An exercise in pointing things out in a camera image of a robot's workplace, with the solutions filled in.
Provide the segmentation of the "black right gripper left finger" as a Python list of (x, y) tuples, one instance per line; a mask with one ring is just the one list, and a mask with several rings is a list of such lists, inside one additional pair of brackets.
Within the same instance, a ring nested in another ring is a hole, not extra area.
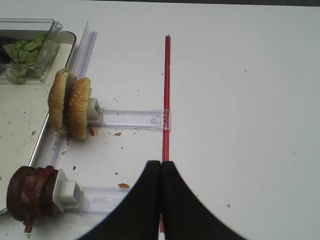
[(161, 216), (161, 162), (149, 160), (121, 203), (81, 240), (157, 240)]

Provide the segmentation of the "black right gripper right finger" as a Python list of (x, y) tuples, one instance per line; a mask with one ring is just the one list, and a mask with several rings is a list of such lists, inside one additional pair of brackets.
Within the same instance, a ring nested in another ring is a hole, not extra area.
[(162, 221), (166, 240), (243, 240), (194, 195), (174, 162), (161, 167)]

